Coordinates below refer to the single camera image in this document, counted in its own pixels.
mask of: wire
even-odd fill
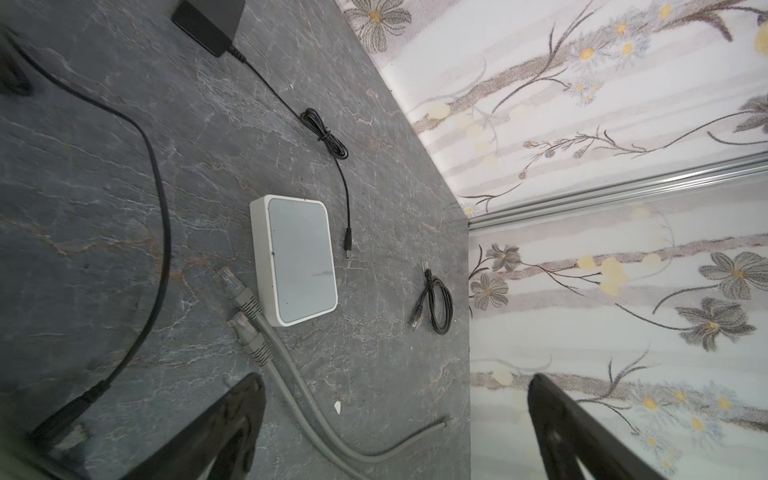
[[[304,431],[304,433],[306,433],[306,436],[310,437],[312,444],[315,445],[315,447],[320,450],[320,452],[325,455],[327,459],[336,464],[336,466],[341,468],[344,472],[347,472],[351,477],[357,478],[358,480],[368,480],[367,477],[362,476],[354,468],[350,467],[346,464],[346,462],[336,456],[336,454],[333,453],[333,450],[331,450],[323,441],[323,439],[317,435],[317,432],[315,432],[310,423],[307,422],[304,414],[301,412],[299,404],[296,403],[296,399],[293,398],[290,389],[288,389],[285,380],[283,380],[283,377],[280,376],[280,372],[277,371],[274,363],[268,362],[265,368],[275,380],[277,389],[280,390],[280,393],[283,394],[283,398],[288,402],[288,406],[290,407],[293,416],[296,417],[296,420],[299,422],[299,425],[301,426],[301,429]]]
[[[280,340],[280,337],[278,337],[277,333],[272,328],[270,323],[266,320],[266,318],[261,313],[261,311],[259,310],[255,314],[249,315],[248,318],[250,318],[256,323],[258,329],[272,343],[272,346],[274,347],[273,353],[276,353],[288,367],[288,370],[291,376],[293,377],[294,380],[296,380],[296,384],[299,386],[299,391],[301,391],[301,394],[306,399],[307,404],[309,404],[310,410],[312,411],[312,414],[314,414],[315,418],[320,424],[320,427],[323,429],[326,435],[328,435],[328,437],[331,439],[331,442],[339,450],[341,450],[344,455],[347,455],[350,458],[354,458],[355,460],[360,460],[361,462],[368,462],[368,463],[383,462],[384,460],[397,455],[406,447],[426,437],[430,433],[436,432],[437,430],[443,429],[446,426],[448,426],[449,419],[443,419],[440,422],[432,426],[429,426],[426,429],[423,429],[421,432],[417,432],[409,436],[407,439],[403,440],[402,442],[395,445],[394,447],[388,450],[385,450],[384,452],[381,452],[377,455],[366,455],[360,452],[356,452],[355,450],[352,450],[346,443],[344,443],[344,441],[331,428],[331,425],[328,423],[328,420],[326,420],[326,417],[323,415],[323,412],[320,411],[320,407],[317,405],[317,402],[315,401],[315,397],[312,395],[310,388],[306,386],[306,382],[304,382],[304,379],[302,378],[301,373],[299,372],[299,369],[296,367],[296,364],[293,362],[293,358],[291,357],[290,352],[288,352],[288,349],[286,348],[285,344],[283,343],[282,340]]]
[[[245,64],[254,74],[256,74],[259,80],[261,80],[261,82],[266,85],[272,94],[277,97],[278,100],[280,100],[280,103],[285,105],[285,108],[287,108],[288,111],[290,111],[290,113],[292,113],[293,116],[296,117],[296,119],[302,125],[309,128],[312,133],[317,135],[318,141],[322,141],[326,145],[328,153],[333,158],[334,163],[336,163],[336,168],[339,170],[341,181],[344,183],[344,194],[346,196],[346,232],[344,233],[344,251],[346,252],[346,257],[349,258],[352,252],[352,215],[349,212],[349,188],[346,184],[344,172],[341,170],[341,165],[339,164],[339,160],[346,160],[349,157],[349,150],[347,150],[346,146],[341,142],[341,140],[331,134],[331,130],[327,128],[323,123],[323,119],[320,118],[320,114],[317,113],[317,110],[314,108],[307,108],[304,112],[302,112],[301,115],[297,114],[296,111],[293,110],[285,100],[283,100],[283,97],[280,97],[280,94],[277,93],[274,88],[272,88],[272,85],[270,85],[270,83],[266,81],[263,76],[261,76],[261,73],[259,73],[256,67],[254,67],[248,61],[248,59],[245,57],[245,55],[243,55],[242,52],[240,52],[240,50],[237,50],[234,45],[230,45],[227,51],[232,54],[232,56],[235,57],[238,61]]]
[[[432,271],[427,264],[424,264],[424,278],[427,281],[427,286],[419,296],[419,301],[416,304],[413,316],[411,317],[411,326],[415,329],[418,326],[418,321],[422,317],[422,311],[424,310],[424,299],[429,298],[429,319],[432,323],[432,328],[436,333],[445,335],[451,329],[451,320],[453,319],[453,297],[448,287],[436,276],[432,276]],[[437,323],[437,317],[435,316],[435,287],[438,287],[442,292],[442,301],[445,305],[445,322],[442,325]]]
[[[157,316],[160,314],[160,310],[163,306],[163,300],[165,299],[165,292],[168,288],[171,254],[170,216],[168,214],[168,204],[165,199],[165,191],[163,189],[163,179],[160,176],[160,168],[157,165],[157,158],[154,156],[154,150],[152,149],[152,144],[149,141],[149,137],[146,133],[144,133],[144,130],[139,126],[139,124],[136,123],[136,121],[134,121],[132,118],[128,117],[126,114],[115,110],[109,105],[101,103],[99,100],[90,98],[87,95],[69,87],[64,82],[48,73],[38,62],[33,60],[32,57],[27,54],[27,52],[22,50],[22,48],[16,44],[13,38],[11,38],[9,35],[6,35],[6,38],[11,43],[13,48],[18,52],[18,54],[21,55],[21,57],[24,58],[24,60],[29,63],[32,68],[34,68],[40,75],[45,77],[52,84],[56,85],[61,90],[66,91],[70,95],[81,99],[82,101],[85,101],[97,108],[100,108],[101,110],[113,114],[115,117],[118,117],[121,120],[124,120],[127,123],[133,125],[136,130],[138,130],[139,134],[141,134],[141,137],[144,139],[144,144],[146,145],[147,152],[149,154],[149,161],[152,165],[154,185],[157,189],[157,200],[160,203],[160,215],[163,222],[163,257],[160,272],[160,282],[157,285],[157,294],[154,298],[154,304],[152,305],[152,310],[149,312],[149,317],[147,318],[147,322],[144,324],[144,328],[141,329],[139,336],[134,341],[134,344],[131,345],[131,348],[127,351],[118,366],[114,368],[112,373],[106,379],[101,380],[98,384],[91,387],[86,393],[77,397],[75,400],[72,400],[72,402],[69,402],[66,406],[59,409],[56,413],[48,417],[45,421],[43,421],[43,423],[38,425],[35,430],[32,431],[31,438],[33,438],[35,443],[41,447],[50,447],[51,443],[64,431],[64,429],[66,429],[74,420],[76,420],[77,417],[82,415],[82,413],[89,406],[91,406],[93,402],[95,402],[100,396],[104,394],[104,392],[107,391],[107,389],[109,389],[114,379],[117,378],[117,376],[120,375],[123,370],[125,370],[125,367],[128,365],[128,363],[130,363],[134,356],[136,356],[136,352],[138,352],[138,350],[141,348],[141,345],[152,331],[152,326],[157,320]]]
[[[228,268],[220,270],[219,275],[223,281],[224,286],[227,288],[227,291],[230,294],[230,298],[232,298],[238,308],[240,308],[240,310],[245,313],[249,319],[251,319],[251,321],[255,324],[255,327],[262,333],[262,335],[264,335],[270,341],[272,344],[272,354],[277,354],[286,364],[288,371],[290,372],[293,379],[296,380],[296,384],[299,386],[299,391],[301,391],[301,394],[304,396],[304,399],[306,399],[307,404],[309,404],[310,411],[320,423],[323,431],[331,439],[331,442],[333,442],[333,444],[339,450],[341,450],[344,455],[347,455],[350,458],[354,458],[355,460],[360,460],[361,462],[381,462],[382,460],[386,460],[394,455],[397,455],[413,442],[417,442],[425,436],[445,428],[452,422],[452,419],[450,418],[442,419],[434,425],[423,429],[421,432],[417,432],[414,435],[409,436],[398,445],[395,445],[391,449],[385,450],[378,455],[364,455],[362,453],[356,452],[355,450],[352,450],[333,431],[331,425],[323,415],[323,412],[320,411],[320,408],[315,401],[315,397],[313,396],[309,387],[306,386],[306,382],[304,382],[304,379],[301,377],[301,373],[296,367],[296,364],[293,362],[293,358],[291,358],[290,352],[288,352],[285,343],[283,343],[283,341],[275,332],[274,328],[272,328],[270,323],[264,317],[261,305],[259,304],[259,300],[256,298],[256,295],[253,293],[253,291],[243,285],[243,283],[236,276],[234,276],[234,274]]]
[[[0,36],[0,93],[29,97],[34,92],[29,78],[7,48],[5,35]]]

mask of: power adapter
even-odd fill
[[[170,19],[220,57],[234,42],[243,8],[245,0],[183,0]]]
[[[248,61],[245,55],[233,45],[237,27],[240,25],[240,17],[243,16],[245,0],[183,0],[176,11],[170,17],[171,21],[184,30],[197,43],[203,46],[211,54],[220,57],[225,51],[232,54],[235,59],[246,65],[277,97],[280,103],[293,114],[302,125],[317,135],[317,140],[322,141],[328,153],[333,158],[339,175],[344,183],[346,197],[346,231],[344,233],[344,251],[350,258],[352,252],[352,214],[349,207],[349,188],[341,170],[339,160],[345,160],[349,156],[346,146],[323,123],[323,119],[314,108],[307,108],[301,114],[297,114],[290,105],[280,96],[272,85],[258,72]]]

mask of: wall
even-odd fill
[[[765,176],[470,236],[472,477],[545,478],[545,372],[670,478],[768,468]]]
[[[337,0],[472,217],[768,148],[766,0]]]

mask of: black cable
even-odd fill
[[[341,165],[339,165],[339,160],[345,160],[349,156],[349,151],[346,149],[346,146],[333,136],[331,134],[331,130],[326,127],[326,125],[323,123],[323,119],[320,118],[320,114],[317,113],[317,110],[314,108],[307,108],[304,112],[302,112],[301,115],[297,114],[296,111],[294,111],[290,105],[286,103],[285,100],[283,100],[283,97],[280,97],[280,94],[275,91],[274,88],[272,88],[272,85],[264,77],[261,76],[261,73],[254,67],[248,59],[243,55],[240,50],[237,50],[237,48],[234,47],[234,45],[231,45],[227,51],[232,54],[233,57],[235,57],[237,60],[245,64],[256,76],[259,78],[259,80],[262,81],[266,85],[267,88],[270,89],[272,94],[277,97],[278,100],[280,100],[280,103],[285,105],[285,107],[290,111],[290,113],[293,114],[296,119],[301,122],[305,127],[309,128],[312,133],[317,135],[317,140],[322,141],[326,148],[328,149],[328,153],[333,157],[333,161],[336,163],[336,168],[339,169],[339,175],[341,175],[341,181],[344,183],[344,194],[346,195],[346,232],[344,234],[344,251],[346,252],[346,257],[349,258],[349,255],[352,251],[352,215],[349,212],[349,188],[346,185],[346,178],[344,177],[344,172],[341,170]]]
[[[35,89],[8,46],[5,35],[0,36],[0,93],[29,97]]]
[[[416,304],[416,308],[413,311],[411,317],[411,327],[416,329],[419,319],[422,318],[422,311],[424,310],[424,299],[429,298],[429,320],[432,323],[432,328],[436,333],[445,335],[451,329],[451,320],[453,319],[453,297],[448,287],[436,276],[432,276],[432,271],[428,266],[424,266],[424,278],[426,279],[427,286],[419,296],[419,301]],[[435,287],[438,287],[442,293],[442,302],[445,306],[445,321],[442,325],[438,325],[437,318],[435,316]]]
[[[154,175],[154,185],[157,188],[157,200],[160,203],[160,215],[163,221],[163,259],[161,264],[160,283],[157,285],[157,295],[154,298],[154,305],[152,306],[152,310],[149,313],[147,322],[144,324],[144,328],[141,329],[139,336],[136,338],[131,348],[127,351],[122,361],[118,364],[118,366],[114,368],[112,373],[106,379],[101,380],[95,386],[91,387],[87,392],[83,393],[81,396],[77,397],[59,409],[56,413],[48,417],[45,421],[43,421],[43,423],[38,425],[35,430],[32,431],[30,434],[32,441],[43,449],[49,449],[52,447],[53,441],[56,440],[56,438],[59,437],[59,435],[63,433],[63,431],[74,420],[76,420],[77,417],[82,415],[83,412],[85,412],[85,410],[88,409],[88,407],[91,406],[91,404],[95,402],[100,396],[104,395],[104,392],[109,389],[114,379],[120,375],[128,363],[130,363],[134,358],[136,352],[138,352],[138,350],[141,348],[141,344],[144,343],[150,331],[152,330],[152,326],[157,320],[157,316],[160,313],[161,307],[163,306],[165,292],[168,287],[171,246],[170,216],[168,215],[168,204],[165,200],[165,191],[163,189],[163,180],[160,176],[160,168],[157,166],[157,158],[154,156],[154,150],[152,150],[152,144],[149,141],[149,137],[147,137],[147,134],[144,133],[144,130],[141,129],[139,124],[136,123],[136,121],[134,121],[132,118],[128,117],[126,114],[115,110],[109,105],[103,104],[100,101],[90,98],[87,95],[69,87],[64,82],[48,73],[40,64],[38,64],[38,62],[33,60],[24,50],[21,49],[21,47],[16,44],[13,38],[10,38],[8,35],[6,35],[6,38],[11,43],[13,48],[18,52],[18,54],[21,55],[21,57],[24,58],[32,68],[34,68],[40,75],[48,79],[48,81],[50,81],[52,84],[56,85],[61,90],[66,91],[70,95],[73,95],[82,101],[88,102],[89,104],[100,108],[101,110],[107,111],[113,114],[115,117],[118,117],[121,120],[125,120],[129,124],[136,127],[136,130],[139,131],[139,134],[141,134],[141,137],[144,139],[144,144],[147,146],[149,161],[152,165],[152,174]]]

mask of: gray marble countertop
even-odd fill
[[[351,463],[372,478],[469,478],[466,220],[339,9],[333,0],[247,0],[236,43],[295,109],[317,109],[349,147],[350,260],[341,250],[343,186],[324,146],[241,63],[214,58],[173,25],[174,7],[0,7],[49,71],[144,127],[170,204],[174,256],[160,318],[82,418],[91,437],[68,454],[94,479],[118,478],[258,371],[225,325],[233,307],[213,274],[227,265],[255,285],[248,203],[279,194],[329,211],[339,307],[280,335],[336,431],[375,452],[437,418],[458,420],[387,462]],[[0,98],[0,380],[25,429],[124,355],[154,299],[161,241],[136,131],[33,81],[32,98]],[[406,324],[422,261],[454,293],[447,336]],[[347,478],[264,382],[249,478]]]

